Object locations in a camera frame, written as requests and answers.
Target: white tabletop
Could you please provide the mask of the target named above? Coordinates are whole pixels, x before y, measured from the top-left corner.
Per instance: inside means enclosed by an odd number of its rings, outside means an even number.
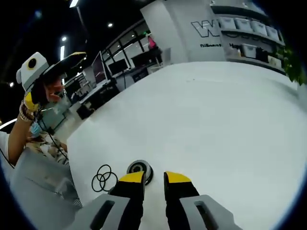
[[[109,83],[110,82],[110,80],[103,80],[102,82],[100,82],[100,83],[98,83],[97,85],[96,85],[96,87],[95,88],[93,88],[92,89],[92,91],[90,91],[87,95],[86,95],[86,97],[84,97],[81,101],[80,101],[80,103],[81,104],[83,104],[87,99],[89,99],[94,93],[96,93],[98,90],[100,90],[105,84],[107,84],[107,83]]]
[[[143,159],[155,174],[146,187],[141,230],[168,229],[167,170],[189,177],[241,228],[272,229],[293,203],[306,168],[307,115],[296,88],[284,75],[231,62],[178,64],[149,75],[68,139],[81,202],[100,195],[91,188],[99,166],[107,163],[122,177]]]

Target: person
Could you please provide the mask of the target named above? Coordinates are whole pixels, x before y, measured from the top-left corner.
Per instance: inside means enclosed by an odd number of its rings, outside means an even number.
[[[60,97],[55,93],[62,91],[62,89],[63,86],[60,77],[51,83],[44,83],[41,88],[42,91],[45,91],[47,101],[55,103],[60,100]],[[0,150],[2,151],[3,157],[5,157],[11,165],[16,165],[20,155],[22,154],[27,143],[28,132],[34,119],[33,114],[24,105],[24,101],[22,101],[17,120],[11,133],[7,134],[0,131]],[[4,168],[4,161],[5,160],[1,161],[2,168]]]
[[[52,161],[68,165],[67,145],[59,139],[42,130],[42,127],[34,122],[28,133],[26,146],[33,152],[42,154]]]

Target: wrist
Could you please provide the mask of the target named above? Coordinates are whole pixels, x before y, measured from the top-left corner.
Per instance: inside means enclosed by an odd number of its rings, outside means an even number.
[[[33,122],[35,119],[35,112],[29,110],[23,102],[19,107],[19,117],[25,122]]]

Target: window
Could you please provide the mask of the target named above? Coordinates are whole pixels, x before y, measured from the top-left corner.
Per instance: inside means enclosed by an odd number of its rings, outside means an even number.
[[[110,48],[111,54],[112,55],[115,54],[119,49],[120,49],[119,42],[114,43]]]
[[[124,55],[124,52],[123,52],[122,50],[119,51],[117,54],[115,54],[115,55],[113,56],[113,58],[114,58],[115,61],[119,61],[119,60],[124,59],[124,60],[126,61],[126,63],[127,63],[128,68],[130,67],[129,64],[128,64],[128,61],[126,60],[126,57],[125,57],[125,55]]]
[[[107,52],[102,54],[102,58],[103,58],[104,61],[106,61],[109,57],[110,57],[110,55]]]
[[[142,44],[145,52],[149,50],[149,48],[148,48],[148,46],[149,46],[148,37],[142,38],[141,44]]]
[[[111,73],[110,69],[109,69],[109,65],[113,63],[113,60],[110,58],[108,61],[106,61],[106,67],[109,70],[109,72]]]
[[[123,44],[123,46],[125,44],[127,44],[129,41],[131,41],[132,39],[135,38],[135,34],[133,31],[128,32],[127,34],[125,34],[121,39],[121,43]]]
[[[129,62],[131,64],[131,68],[135,67],[131,58],[139,55],[142,52],[143,51],[142,51],[140,44],[138,42],[133,43],[133,44],[131,44],[131,45],[129,45],[125,48],[125,53],[126,53],[128,59],[129,59]]]
[[[135,28],[135,31],[138,33],[138,35],[142,35],[144,32],[150,34],[150,30],[146,23],[143,23]]]

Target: pink object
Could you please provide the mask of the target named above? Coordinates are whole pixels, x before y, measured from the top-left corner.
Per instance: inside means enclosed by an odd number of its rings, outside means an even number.
[[[150,49],[154,48],[157,45],[156,42],[154,42],[154,40],[150,36],[148,36],[148,43]]]

